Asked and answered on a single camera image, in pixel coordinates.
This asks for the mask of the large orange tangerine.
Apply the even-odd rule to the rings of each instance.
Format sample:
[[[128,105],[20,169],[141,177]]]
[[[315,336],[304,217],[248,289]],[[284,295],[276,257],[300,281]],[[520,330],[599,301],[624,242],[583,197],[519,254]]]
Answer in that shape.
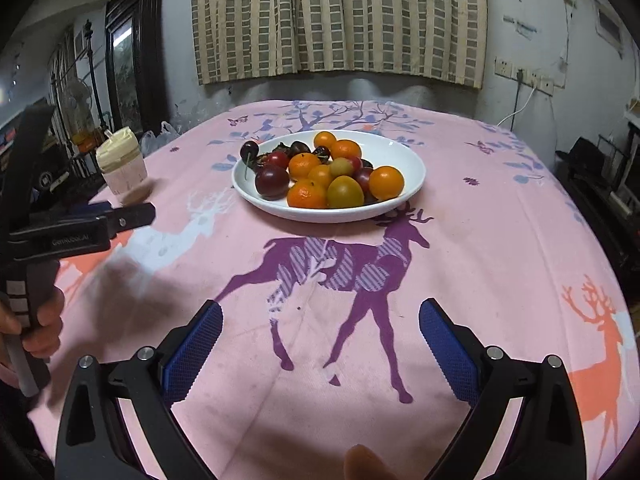
[[[313,180],[303,179],[295,182],[286,194],[286,202],[292,208],[326,209],[326,189]]]

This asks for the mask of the yellow round fruit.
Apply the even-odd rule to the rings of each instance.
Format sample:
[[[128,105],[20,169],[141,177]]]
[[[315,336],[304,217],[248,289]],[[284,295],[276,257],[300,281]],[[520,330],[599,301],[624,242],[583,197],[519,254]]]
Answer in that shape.
[[[352,177],[336,177],[326,189],[326,203],[332,209],[361,207],[364,204],[363,190]]]

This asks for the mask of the jar with cream lid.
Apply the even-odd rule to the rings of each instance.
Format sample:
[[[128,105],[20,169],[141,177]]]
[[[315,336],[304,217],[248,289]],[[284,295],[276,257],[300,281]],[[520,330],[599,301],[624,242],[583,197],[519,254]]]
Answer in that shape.
[[[129,128],[107,132],[96,149],[96,162],[106,185],[122,205],[142,200],[148,182],[139,141]]]

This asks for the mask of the clear plastic bags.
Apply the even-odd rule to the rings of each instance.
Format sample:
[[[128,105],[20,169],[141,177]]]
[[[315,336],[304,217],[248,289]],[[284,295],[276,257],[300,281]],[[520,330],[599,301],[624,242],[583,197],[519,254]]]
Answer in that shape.
[[[163,146],[174,142],[179,137],[177,130],[169,122],[160,123],[160,132],[147,131],[140,139],[140,150],[143,157],[148,157]]]

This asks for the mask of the dark cherry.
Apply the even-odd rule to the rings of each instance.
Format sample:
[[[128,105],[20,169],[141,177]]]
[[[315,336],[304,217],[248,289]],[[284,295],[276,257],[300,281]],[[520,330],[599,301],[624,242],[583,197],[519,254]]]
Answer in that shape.
[[[249,140],[246,141],[240,149],[240,155],[245,165],[250,166],[259,154],[258,144]]]

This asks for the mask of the dark purple plum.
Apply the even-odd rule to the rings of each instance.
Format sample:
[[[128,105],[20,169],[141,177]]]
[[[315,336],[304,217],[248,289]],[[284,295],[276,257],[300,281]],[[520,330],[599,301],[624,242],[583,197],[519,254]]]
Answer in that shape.
[[[311,152],[311,149],[306,143],[302,141],[294,141],[288,148],[288,157],[293,158],[298,154],[310,153],[310,152]]]

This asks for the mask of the dark wooden cabinet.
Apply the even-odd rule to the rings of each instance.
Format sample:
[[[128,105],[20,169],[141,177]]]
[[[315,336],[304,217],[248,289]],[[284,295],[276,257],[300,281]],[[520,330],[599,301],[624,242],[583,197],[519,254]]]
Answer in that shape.
[[[105,7],[105,66],[116,128],[159,133],[169,119],[162,0],[110,0]]]

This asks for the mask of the orange tangerine front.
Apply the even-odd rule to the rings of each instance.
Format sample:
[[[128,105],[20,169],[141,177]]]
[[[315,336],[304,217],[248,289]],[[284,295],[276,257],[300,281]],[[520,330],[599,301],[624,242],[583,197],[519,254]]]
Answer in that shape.
[[[320,188],[324,188],[325,190],[333,181],[333,177],[331,176],[329,170],[329,165],[315,166],[309,171],[307,178],[311,180],[311,182],[314,182],[314,184],[320,186]]]

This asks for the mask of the orange tangerine left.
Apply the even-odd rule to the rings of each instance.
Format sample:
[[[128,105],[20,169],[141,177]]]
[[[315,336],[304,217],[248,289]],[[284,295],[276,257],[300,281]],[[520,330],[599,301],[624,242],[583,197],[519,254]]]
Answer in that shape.
[[[332,132],[329,131],[319,131],[314,136],[314,147],[315,148],[327,148],[328,150],[332,148],[332,145],[336,142],[336,137]]]

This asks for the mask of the small green yellow fruit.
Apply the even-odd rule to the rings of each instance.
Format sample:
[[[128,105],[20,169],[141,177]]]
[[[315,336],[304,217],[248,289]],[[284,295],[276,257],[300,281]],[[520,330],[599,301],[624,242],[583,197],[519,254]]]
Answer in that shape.
[[[352,176],[354,174],[355,168],[349,158],[339,157],[332,160],[332,162],[329,164],[329,170],[331,176],[337,178],[341,176]]]

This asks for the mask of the orange tangerine middle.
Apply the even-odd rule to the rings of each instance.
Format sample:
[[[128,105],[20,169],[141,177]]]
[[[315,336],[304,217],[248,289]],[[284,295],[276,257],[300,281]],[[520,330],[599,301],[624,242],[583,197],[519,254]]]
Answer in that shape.
[[[362,156],[360,145],[353,140],[343,139],[335,141],[331,147],[331,156],[333,159]]]

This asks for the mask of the pink deer print tablecloth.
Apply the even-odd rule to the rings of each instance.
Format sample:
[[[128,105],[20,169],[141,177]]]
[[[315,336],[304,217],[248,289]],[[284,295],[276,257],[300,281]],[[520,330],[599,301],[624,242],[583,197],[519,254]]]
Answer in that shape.
[[[243,143],[350,130],[424,163],[422,190],[385,221],[303,224],[235,192]],[[367,445],[421,479],[463,422],[418,325],[435,298],[515,359],[559,356],[582,413],[590,477],[639,420],[639,358],[608,259],[560,182],[509,131],[377,102],[266,101],[204,122],[145,162],[152,226],[63,263],[52,382],[32,411],[55,449],[78,359],[129,358],[217,300],[224,331],[180,425],[221,479],[337,479]]]

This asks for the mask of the orange oval tomato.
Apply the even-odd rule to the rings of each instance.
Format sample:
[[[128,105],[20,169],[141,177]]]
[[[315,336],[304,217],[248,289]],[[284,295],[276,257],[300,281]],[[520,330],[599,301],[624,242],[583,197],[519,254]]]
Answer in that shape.
[[[392,200],[402,193],[404,187],[404,176],[395,167],[381,166],[370,173],[369,191],[377,200]]]

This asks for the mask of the white oval plate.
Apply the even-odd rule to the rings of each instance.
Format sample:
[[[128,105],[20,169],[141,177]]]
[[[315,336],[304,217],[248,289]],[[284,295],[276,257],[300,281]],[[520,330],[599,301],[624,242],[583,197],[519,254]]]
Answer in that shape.
[[[406,206],[426,178],[397,141],[348,130],[304,131],[247,142],[231,179],[243,200],[272,216],[315,224],[372,219]]]

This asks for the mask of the beige checked curtain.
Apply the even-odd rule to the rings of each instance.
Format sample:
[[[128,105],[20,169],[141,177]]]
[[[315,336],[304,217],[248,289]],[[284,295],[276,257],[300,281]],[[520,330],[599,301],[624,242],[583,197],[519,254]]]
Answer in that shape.
[[[487,0],[191,0],[200,84],[299,73],[483,84]]]

